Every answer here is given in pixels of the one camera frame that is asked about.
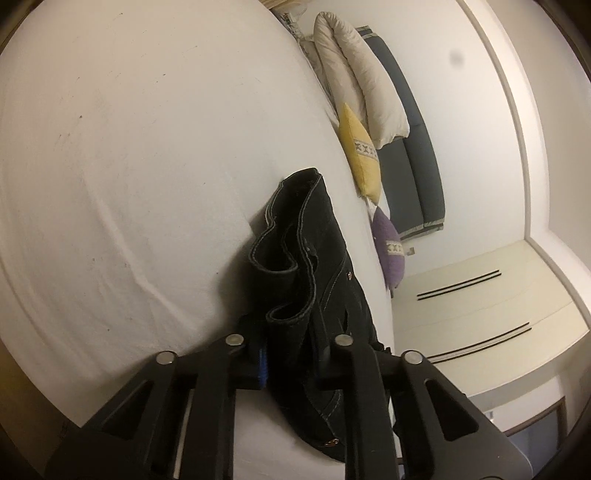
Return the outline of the black jeans pant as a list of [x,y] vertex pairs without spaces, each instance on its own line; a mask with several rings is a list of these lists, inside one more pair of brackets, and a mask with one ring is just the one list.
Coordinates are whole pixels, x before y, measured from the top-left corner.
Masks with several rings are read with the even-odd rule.
[[266,388],[297,436],[336,461],[346,456],[344,396],[327,380],[335,336],[384,350],[315,168],[280,182],[266,229],[249,251],[245,333],[263,343]]

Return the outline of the purple cushion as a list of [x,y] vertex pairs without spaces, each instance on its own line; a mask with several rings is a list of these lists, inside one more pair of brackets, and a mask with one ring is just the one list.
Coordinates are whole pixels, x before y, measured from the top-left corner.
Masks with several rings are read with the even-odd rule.
[[386,286],[389,290],[397,289],[406,270],[405,250],[400,235],[380,207],[376,208],[370,227]]

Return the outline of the yellow cushion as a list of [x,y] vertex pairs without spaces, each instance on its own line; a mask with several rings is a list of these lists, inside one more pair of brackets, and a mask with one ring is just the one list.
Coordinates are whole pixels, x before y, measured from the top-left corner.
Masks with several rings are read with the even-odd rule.
[[356,189],[374,205],[382,196],[382,177],[377,150],[372,138],[348,104],[339,110],[339,141],[346,153]]

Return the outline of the white wardrobe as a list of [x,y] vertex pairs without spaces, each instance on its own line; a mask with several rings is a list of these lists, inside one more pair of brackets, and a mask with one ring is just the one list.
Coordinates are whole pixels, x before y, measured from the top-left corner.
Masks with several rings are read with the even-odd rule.
[[504,431],[586,403],[589,327],[525,241],[408,276],[394,291],[394,347],[427,357]]

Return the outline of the dark grey headboard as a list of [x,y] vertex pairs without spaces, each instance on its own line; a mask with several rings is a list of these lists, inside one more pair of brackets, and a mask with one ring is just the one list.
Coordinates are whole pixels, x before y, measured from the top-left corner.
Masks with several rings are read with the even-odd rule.
[[405,108],[410,134],[378,151],[390,219],[401,239],[444,228],[446,204],[433,144],[401,68],[386,42],[370,27],[358,29],[385,67]]

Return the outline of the folded beige duvet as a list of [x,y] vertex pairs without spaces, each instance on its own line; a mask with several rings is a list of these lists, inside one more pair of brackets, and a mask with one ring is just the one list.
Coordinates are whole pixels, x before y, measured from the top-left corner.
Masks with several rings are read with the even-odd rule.
[[335,110],[348,105],[377,149],[410,135],[393,80],[351,23],[332,12],[318,13],[314,31],[300,45]]

